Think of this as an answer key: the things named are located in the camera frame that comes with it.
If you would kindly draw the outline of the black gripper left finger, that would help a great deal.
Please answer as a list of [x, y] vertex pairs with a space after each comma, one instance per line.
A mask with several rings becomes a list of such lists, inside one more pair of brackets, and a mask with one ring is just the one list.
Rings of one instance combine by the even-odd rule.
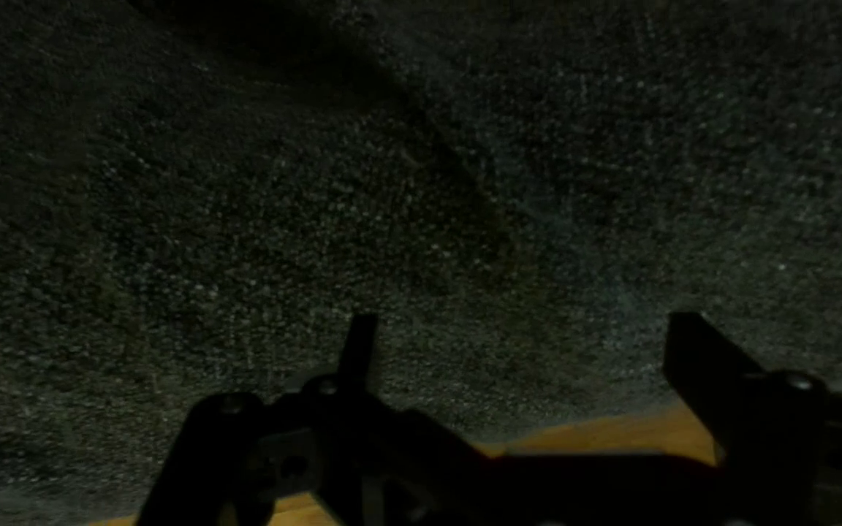
[[265, 404], [200, 401], [139, 526], [270, 526], [310, 495], [339, 526], [501, 526], [488, 460], [421, 413], [376, 394], [373, 314], [354, 315], [339, 365]]

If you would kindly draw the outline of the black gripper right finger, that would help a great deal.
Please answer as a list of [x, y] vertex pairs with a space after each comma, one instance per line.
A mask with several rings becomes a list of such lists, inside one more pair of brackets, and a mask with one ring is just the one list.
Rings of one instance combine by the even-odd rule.
[[718, 445], [740, 526], [842, 526], [842, 391], [763, 369], [702, 314], [674, 314], [665, 378]]

